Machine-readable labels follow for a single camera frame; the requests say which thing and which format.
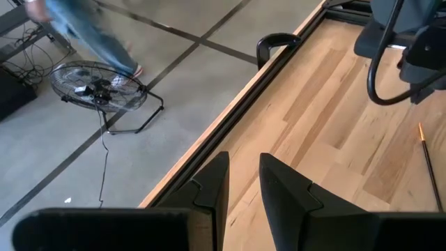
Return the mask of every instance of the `black stand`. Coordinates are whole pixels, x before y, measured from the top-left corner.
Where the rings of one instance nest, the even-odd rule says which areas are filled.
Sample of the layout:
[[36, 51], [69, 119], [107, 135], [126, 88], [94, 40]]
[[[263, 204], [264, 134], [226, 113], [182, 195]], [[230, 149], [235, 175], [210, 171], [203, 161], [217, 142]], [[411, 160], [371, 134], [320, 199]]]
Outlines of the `black stand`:
[[156, 109], [156, 111], [146, 120], [146, 122], [144, 122], [139, 128], [137, 128], [137, 129], [132, 129], [132, 130], [110, 130], [110, 125], [109, 125], [109, 122], [108, 122], [108, 120], [107, 120], [107, 117], [105, 116], [106, 115], [106, 112], [104, 112], [104, 111], [101, 111], [101, 113], [102, 113], [102, 117], [103, 117], [103, 119], [104, 119], [104, 125], [105, 125], [105, 129], [107, 130], [107, 132], [109, 133], [109, 134], [111, 134], [111, 135], [116, 135], [116, 134], [123, 134], [123, 133], [134, 133], [134, 134], [137, 134], [138, 132], [141, 132], [146, 126], [147, 126], [147, 124], [150, 122], [150, 121], [152, 121], [152, 119], [153, 118], [155, 118], [155, 116], [158, 114], [158, 113], [160, 113], [162, 110], [164, 110], [164, 100], [161, 98], [161, 97], [159, 97], [158, 95], [156, 95], [156, 94], [154, 94], [154, 93], [151, 93], [150, 91], [147, 91], [147, 94], [148, 95], [150, 95], [150, 96], [152, 96], [152, 97], [154, 97], [154, 98], [156, 98], [156, 99], [158, 99], [160, 102], [161, 102], [161, 104], [160, 104], [160, 106], [158, 107], [158, 109]]

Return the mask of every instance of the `black equipment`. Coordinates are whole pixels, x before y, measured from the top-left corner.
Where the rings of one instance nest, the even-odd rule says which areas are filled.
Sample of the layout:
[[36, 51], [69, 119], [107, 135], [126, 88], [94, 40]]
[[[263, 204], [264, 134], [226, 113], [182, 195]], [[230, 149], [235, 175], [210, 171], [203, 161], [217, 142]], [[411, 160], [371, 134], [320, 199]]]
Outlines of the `black equipment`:
[[[151, 93], [138, 79], [116, 72], [105, 63], [94, 61], [73, 61], [58, 66], [51, 73], [53, 90], [62, 101], [102, 113], [107, 132], [138, 133], [164, 109], [161, 97]], [[132, 111], [140, 108], [150, 95], [160, 101], [160, 106], [137, 129], [110, 130], [107, 112]]]
[[[263, 205], [277, 250], [443, 250], [444, 213], [370, 213], [260, 156]], [[25, 250], [222, 250], [229, 199], [222, 152], [155, 208], [44, 209], [13, 232]]]
[[37, 98], [33, 87], [0, 67], [0, 121]]
[[[446, 89], [446, 9], [441, 0], [373, 0], [372, 18], [355, 44], [355, 53], [371, 60], [367, 92], [379, 105], [410, 98], [418, 104], [435, 90]], [[392, 40], [406, 46], [398, 63], [399, 77], [410, 89], [384, 100], [375, 89], [375, 76], [385, 48]]]

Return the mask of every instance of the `black strip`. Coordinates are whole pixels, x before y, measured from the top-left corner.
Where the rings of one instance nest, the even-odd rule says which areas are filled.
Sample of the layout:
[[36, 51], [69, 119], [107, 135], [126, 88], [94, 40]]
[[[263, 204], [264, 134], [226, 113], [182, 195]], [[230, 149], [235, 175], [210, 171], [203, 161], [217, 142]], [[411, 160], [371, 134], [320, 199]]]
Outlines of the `black strip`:
[[304, 29], [298, 34], [301, 43], [288, 46], [275, 59], [274, 63], [267, 69], [262, 76], [256, 81], [252, 89], [243, 97], [243, 99], [232, 109], [232, 111], [224, 118], [224, 120], [214, 129], [211, 135], [204, 143], [192, 154], [189, 160], [181, 167], [180, 171], [172, 177], [155, 199], [147, 206], [157, 206], [164, 198], [179, 189], [186, 183], [206, 161], [208, 156], [214, 151], [218, 144], [226, 137], [229, 131], [243, 117], [245, 112], [251, 107], [256, 99], [262, 94], [266, 87], [274, 80], [275, 76], [280, 73], [281, 69], [294, 56], [302, 44], [310, 37], [317, 26], [324, 20], [326, 14], [325, 9], [320, 9], [315, 16], [308, 22]]
[[[246, 4], [240, 5], [238, 4], [234, 9], [239, 11], [243, 6]], [[231, 15], [225, 15], [223, 19], [225, 22], [229, 20], [230, 17], [232, 17], [236, 11], [231, 10], [229, 14]], [[208, 32], [205, 33], [201, 38], [197, 38], [197, 41], [191, 45], [189, 48], [187, 48], [177, 59], [175, 59], [170, 65], [168, 65], [154, 80], [152, 80], [148, 84], [148, 90], [151, 90], [153, 87], [155, 87], [161, 80], [166, 77], [176, 66], [178, 66], [184, 59], [187, 58], [193, 51], [200, 46], [200, 41], [202, 42], [204, 40], [204, 36], [211, 36], [213, 32], [218, 30], [225, 22], [222, 22], [221, 20], [214, 25]], [[164, 29], [169, 29], [169, 27], [164, 26], [162, 24], [157, 24], [164, 27]], [[172, 31], [178, 32], [178, 34], [187, 34], [182, 31], [176, 30], [174, 28], [171, 28]], [[109, 126], [113, 126], [115, 122], [117, 122], [126, 111], [121, 111], [113, 115], [108, 122]], [[79, 146], [73, 153], [68, 156], [59, 166], [57, 166], [52, 172], [50, 172], [43, 180], [41, 180], [33, 189], [31, 189], [26, 195], [23, 196], [17, 203], [15, 203], [11, 208], [9, 208], [0, 218], [0, 227], [5, 225], [20, 209], [22, 209], [24, 206], [26, 206], [40, 191], [42, 191], [44, 188], [46, 188], [59, 174], [61, 174], [63, 171], [65, 171], [85, 150], [90, 147], [96, 140], [100, 137], [101, 130], [96, 130], [95, 133], [93, 133], [81, 146]]]
[[187, 33], [185, 31], [181, 31], [179, 29], [175, 29], [170, 26], [166, 26], [163, 24], [160, 24], [159, 22], [153, 21], [150, 18], [143, 17], [141, 15], [137, 15], [135, 13], [132, 13], [124, 8], [115, 6], [110, 3], [103, 3], [101, 1], [97, 1], [98, 5], [106, 8], [107, 10], [113, 11], [118, 14], [122, 14], [126, 17], [129, 17], [133, 20], [143, 22], [145, 24], [148, 24], [150, 26], [153, 26], [155, 28], [161, 29], [163, 31], [172, 33], [174, 35], [180, 36], [181, 38], [191, 40], [193, 42], [198, 42], [201, 45], [204, 45], [206, 47], [212, 48], [214, 50], [217, 50], [219, 52], [228, 54], [229, 56], [234, 56], [240, 60], [246, 61], [248, 63], [254, 63], [257, 64], [257, 60], [255, 56], [248, 55], [243, 52], [239, 52], [237, 50], [231, 49], [229, 47], [226, 47], [224, 45], [220, 45], [217, 43], [214, 43], [212, 41], [209, 41], [208, 38], [210, 38], [223, 24], [228, 22], [239, 10], [241, 10], [243, 7], [245, 7], [251, 0], [243, 0], [241, 1], [236, 7], [234, 7], [228, 14], [226, 14], [217, 24], [215, 24], [212, 28], [209, 29], [208, 32], [206, 32], [202, 37], [198, 37], [196, 35], [192, 35], [191, 33]]

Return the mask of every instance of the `wooden floor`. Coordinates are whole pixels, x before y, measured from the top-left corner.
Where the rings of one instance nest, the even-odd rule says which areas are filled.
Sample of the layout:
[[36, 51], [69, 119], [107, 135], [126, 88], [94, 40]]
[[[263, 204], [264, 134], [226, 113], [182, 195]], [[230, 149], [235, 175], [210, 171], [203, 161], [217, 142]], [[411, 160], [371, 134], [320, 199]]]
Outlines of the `wooden floor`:
[[[353, 53], [361, 29], [324, 21], [214, 152], [231, 159], [225, 250], [274, 250], [259, 185], [262, 152], [368, 211], [436, 211], [422, 122], [446, 199], [446, 93], [418, 106], [370, 102], [369, 60]], [[388, 49], [380, 64], [384, 97], [407, 88], [398, 78], [400, 57]]]

